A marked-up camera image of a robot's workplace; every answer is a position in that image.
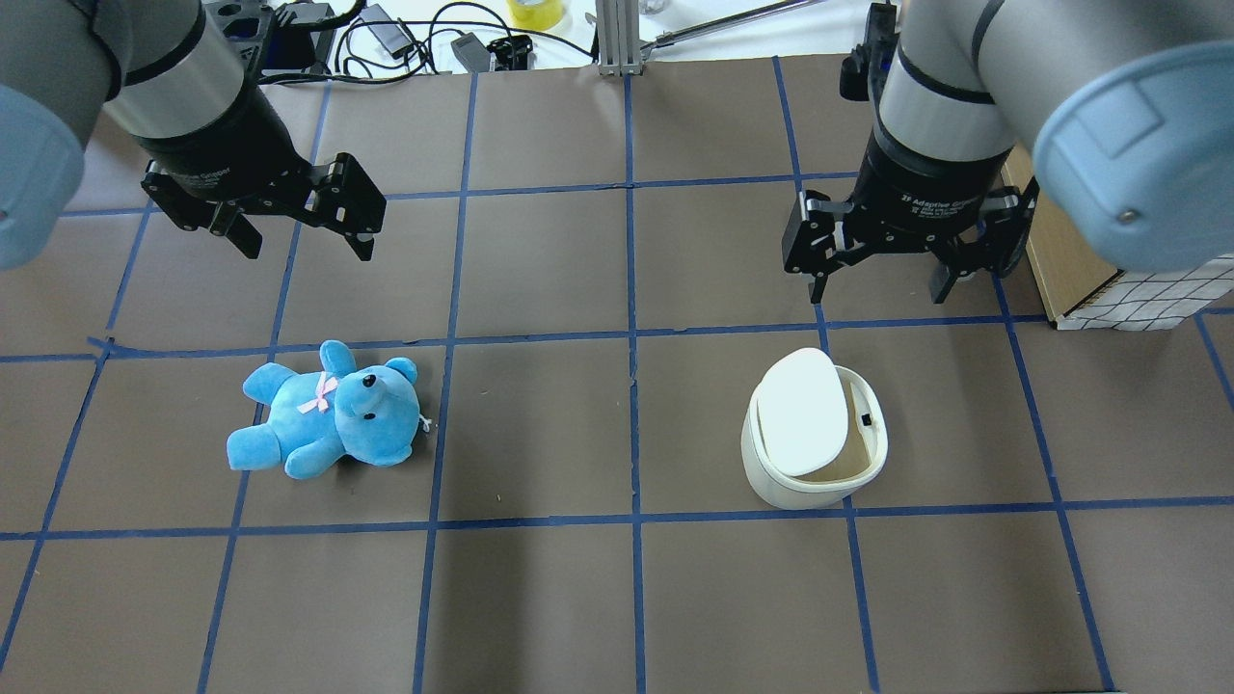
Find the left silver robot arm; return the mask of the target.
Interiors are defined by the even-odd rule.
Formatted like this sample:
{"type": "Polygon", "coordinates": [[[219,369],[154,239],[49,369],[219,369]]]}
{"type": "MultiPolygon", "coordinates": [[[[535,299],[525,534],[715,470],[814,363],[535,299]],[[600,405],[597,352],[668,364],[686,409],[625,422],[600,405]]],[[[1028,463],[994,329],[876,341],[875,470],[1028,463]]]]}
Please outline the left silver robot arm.
{"type": "Polygon", "coordinates": [[[271,36],[312,40],[362,14],[304,21],[252,1],[5,1],[2,4],[2,268],[47,246],[75,198],[101,115],[149,163],[146,194],[185,231],[207,231],[255,259],[253,215],[338,233],[371,259],[387,199],[352,154],[300,156],[263,86],[271,36]]]}

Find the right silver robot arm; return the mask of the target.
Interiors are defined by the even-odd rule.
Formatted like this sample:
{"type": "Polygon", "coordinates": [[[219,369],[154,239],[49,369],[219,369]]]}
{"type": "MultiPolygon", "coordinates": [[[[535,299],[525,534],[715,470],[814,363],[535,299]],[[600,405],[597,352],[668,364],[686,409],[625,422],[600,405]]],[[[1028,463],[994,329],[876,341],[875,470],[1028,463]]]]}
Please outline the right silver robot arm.
{"type": "Polygon", "coordinates": [[[872,131],[849,198],[798,193],[784,270],[821,303],[874,254],[934,254],[934,303],[1012,272],[1037,198],[1120,270],[1232,252],[1229,1],[875,2],[839,93],[872,131]]]}

